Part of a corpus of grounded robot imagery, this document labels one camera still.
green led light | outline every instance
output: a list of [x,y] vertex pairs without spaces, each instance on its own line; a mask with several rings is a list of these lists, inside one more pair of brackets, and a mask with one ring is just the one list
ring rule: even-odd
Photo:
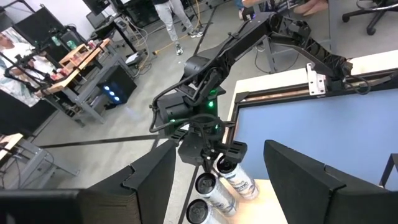
[[213,108],[213,107],[214,107],[214,102],[213,102],[213,101],[208,102],[208,103],[207,103],[207,106],[208,106],[209,108]]

wheel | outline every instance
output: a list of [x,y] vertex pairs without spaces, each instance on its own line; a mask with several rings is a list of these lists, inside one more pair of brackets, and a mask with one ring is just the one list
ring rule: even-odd
[[343,20],[343,22],[348,22],[349,21],[349,17],[348,16],[342,16],[341,19]]
[[368,33],[368,35],[373,35],[376,32],[376,29],[375,28],[366,29],[366,32]]

computer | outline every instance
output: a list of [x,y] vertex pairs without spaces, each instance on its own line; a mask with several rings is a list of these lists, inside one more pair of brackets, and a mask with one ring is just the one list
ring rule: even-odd
[[94,12],[90,12],[89,14],[87,14],[86,18],[88,19],[90,24],[94,27],[94,29],[100,28],[106,22],[107,19],[105,18],[104,14],[99,13],[98,15],[96,15]]
[[163,223],[176,146],[167,141],[88,189],[0,190],[0,223]]
[[289,224],[397,223],[398,192],[346,174],[273,140],[265,141],[264,160]]

can lid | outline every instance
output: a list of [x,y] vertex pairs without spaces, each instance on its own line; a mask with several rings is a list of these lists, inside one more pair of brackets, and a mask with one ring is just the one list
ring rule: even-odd
[[230,172],[235,170],[236,164],[237,163],[225,159],[225,156],[221,156],[220,159],[217,161],[217,169],[222,174],[229,174]]
[[195,183],[195,188],[199,194],[208,194],[216,186],[216,177],[212,173],[201,174]]
[[192,201],[187,208],[187,220],[192,224],[203,223],[209,213],[207,203],[202,199]]

sneaker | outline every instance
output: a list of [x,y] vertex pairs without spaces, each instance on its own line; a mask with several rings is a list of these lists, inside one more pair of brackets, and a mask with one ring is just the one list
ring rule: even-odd
[[182,53],[184,53],[180,44],[177,44],[175,48],[177,48],[177,55],[181,55]]
[[196,38],[203,36],[203,32],[195,29],[192,33],[188,32],[188,35],[191,36],[191,38]]

